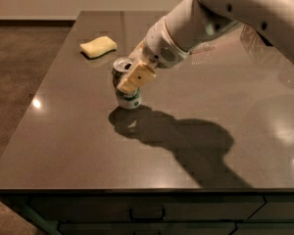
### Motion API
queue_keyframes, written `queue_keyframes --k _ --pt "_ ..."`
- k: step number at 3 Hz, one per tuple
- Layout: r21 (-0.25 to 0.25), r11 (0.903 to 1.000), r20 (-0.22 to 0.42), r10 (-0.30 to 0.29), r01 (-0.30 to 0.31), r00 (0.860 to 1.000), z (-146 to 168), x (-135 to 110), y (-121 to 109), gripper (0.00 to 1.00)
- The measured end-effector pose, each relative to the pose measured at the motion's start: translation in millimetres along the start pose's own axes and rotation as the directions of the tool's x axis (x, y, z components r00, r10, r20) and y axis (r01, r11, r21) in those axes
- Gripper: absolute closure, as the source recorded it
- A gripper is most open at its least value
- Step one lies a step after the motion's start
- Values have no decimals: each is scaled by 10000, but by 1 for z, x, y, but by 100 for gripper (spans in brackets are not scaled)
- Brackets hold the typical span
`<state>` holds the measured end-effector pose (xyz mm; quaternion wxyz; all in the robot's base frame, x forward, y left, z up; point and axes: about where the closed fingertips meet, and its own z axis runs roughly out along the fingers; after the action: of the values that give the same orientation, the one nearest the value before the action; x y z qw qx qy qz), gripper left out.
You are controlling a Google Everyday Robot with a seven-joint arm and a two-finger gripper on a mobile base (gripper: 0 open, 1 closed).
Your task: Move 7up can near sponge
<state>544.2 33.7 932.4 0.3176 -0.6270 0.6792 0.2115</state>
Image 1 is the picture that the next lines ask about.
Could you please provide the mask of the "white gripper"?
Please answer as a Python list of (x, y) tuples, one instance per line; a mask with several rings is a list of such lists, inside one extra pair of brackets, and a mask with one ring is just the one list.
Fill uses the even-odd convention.
[(158, 68), (170, 69), (179, 64), (190, 54), (180, 49), (172, 40), (166, 26), (166, 18), (161, 17), (147, 31), (143, 41), (129, 54), (135, 61), (128, 72), (122, 77), (117, 88), (127, 94), (142, 87), (156, 77), (156, 70), (142, 62), (144, 57), (157, 65)]

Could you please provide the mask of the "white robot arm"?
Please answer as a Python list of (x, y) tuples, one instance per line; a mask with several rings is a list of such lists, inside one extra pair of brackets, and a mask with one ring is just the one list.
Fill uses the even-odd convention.
[(235, 24), (256, 30), (294, 64), (294, 0), (183, 0), (147, 31), (117, 88), (130, 93)]

